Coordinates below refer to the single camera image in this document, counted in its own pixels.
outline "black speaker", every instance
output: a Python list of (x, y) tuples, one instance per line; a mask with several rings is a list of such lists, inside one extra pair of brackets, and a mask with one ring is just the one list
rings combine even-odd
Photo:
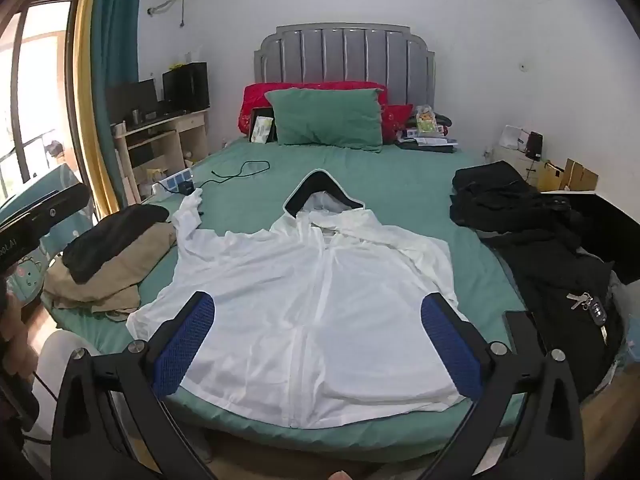
[(162, 74), (164, 100), (172, 110), (197, 112), (209, 108), (207, 64), (189, 63)]
[(531, 160), (540, 160), (542, 156), (542, 135), (537, 132), (531, 132), (529, 134), (524, 154)]

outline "folded clothes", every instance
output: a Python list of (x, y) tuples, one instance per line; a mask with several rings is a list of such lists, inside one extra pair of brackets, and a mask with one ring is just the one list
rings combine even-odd
[(140, 306), (137, 283), (174, 243), (173, 225), (158, 222), (106, 261), (86, 283), (77, 283), (64, 259), (59, 258), (45, 275), (44, 291), (52, 296), (57, 308), (87, 308), (123, 321)]
[(73, 240), (62, 254), (62, 263), (76, 283), (86, 283), (102, 264), (126, 247), (169, 212), (158, 205), (134, 204), (109, 215)]

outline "green bed sheet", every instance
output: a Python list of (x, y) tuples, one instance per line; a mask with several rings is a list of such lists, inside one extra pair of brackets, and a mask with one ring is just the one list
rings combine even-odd
[[(196, 185), (232, 175), (244, 161), (268, 160), (271, 169), (250, 178), (204, 185), (202, 227), (218, 234), (227, 230), (252, 233), (268, 229), (297, 184), (316, 168), (329, 171), (348, 195), (364, 201), (383, 224), (394, 224), (449, 243), (460, 311), (488, 341), (508, 344), (502, 313), (524, 306), (500, 263), (470, 229), (449, 219), (451, 179), (459, 168), (479, 161), (464, 153), (431, 153), (383, 146), (381, 153), (333, 146), (279, 146), (237, 140), (194, 167)], [(251, 165), (245, 172), (251, 171)], [(181, 196), (158, 203), (173, 212)], [(140, 285), (142, 304), (153, 301), (173, 277), (173, 248)], [(56, 322), (91, 342), (104, 353), (119, 352), (131, 336), (124, 323), (72, 310), (51, 310)], [(441, 448), (465, 416), (463, 401), (444, 412), (413, 412), (339, 428), (300, 430), (249, 420), (218, 408), (180, 388), (171, 398), (180, 418), (226, 431), (262, 444), (309, 450), (370, 462), (396, 462)], [(503, 424), (515, 420), (521, 399), (514, 396)]]

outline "metal screw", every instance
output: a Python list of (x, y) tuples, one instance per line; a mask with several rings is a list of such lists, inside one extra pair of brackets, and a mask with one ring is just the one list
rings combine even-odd
[(135, 341), (129, 343), (127, 346), (127, 350), (132, 354), (139, 354), (145, 349), (145, 342), (142, 339), (136, 339)]
[(489, 348), (491, 349), (491, 352), (496, 355), (505, 355), (507, 353), (507, 346), (504, 343), (500, 343), (499, 341), (491, 343), (491, 346), (489, 346)]
[(84, 348), (76, 348), (73, 352), (71, 352), (72, 359), (82, 359), (86, 350)]
[(564, 355), (564, 352), (559, 348), (554, 348), (551, 351), (551, 357), (554, 359), (554, 361), (558, 361), (559, 363), (566, 359), (566, 355)]

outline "window frame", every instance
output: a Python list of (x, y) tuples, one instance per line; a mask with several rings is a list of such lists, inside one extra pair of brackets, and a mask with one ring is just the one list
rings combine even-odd
[[(13, 52), (12, 52), (12, 66), (11, 66), (11, 82), (10, 82), (10, 115), (11, 126), (14, 137), (14, 148), (6, 155), (0, 158), (0, 161), (5, 160), (9, 156), (15, 153), (18, 160), (18, 167), (20, 168), (20, 176), (22, 182), (25, 184), (31, 179), (29, 168), (27, 165), (27, 159), (24, 153), (24, 149), (27, 145), (31, 144), (36, 139), (30, 139), (27, 142), (22, 140), (22, 132), (20, 129), (20, 117), (18, 114), (18, 67), (20, 63), (20, 51), (22, 49), (22, 40), (24, 34), (24, 24), (27, 19), (27, 15), (31, 7), (53, 4), (58, 2), (69, 2), (69, 14), (66, 22), (65, 31), (65, 59), (64, 59), (64, 74), (65, 74), (65, 101), (66, 101), (66, 114), (69, 124), (69, 130), (71, 132), (71, 139), (76, 155), (76, 161), (78, 162), (78, 168), (82, 181), (84, 183), (89, 182), (88, 174), (84, 166), (84, 157), (82, 156), (82, 147), (80, 145), (80, 137), (78, 131), (78, 122), (76, 120), (76, 99), (74, 93), (74, 40), (76, 29), (76, 15), (78, 13), (78, 0), (25, 0), (14, 14), (20, 14), (18, 23), (15, 30), (15, 36), (13, 38)], [(0, 173), (0, 186), (6, 196), (6, 189), (4, 185), (4, 178)]]

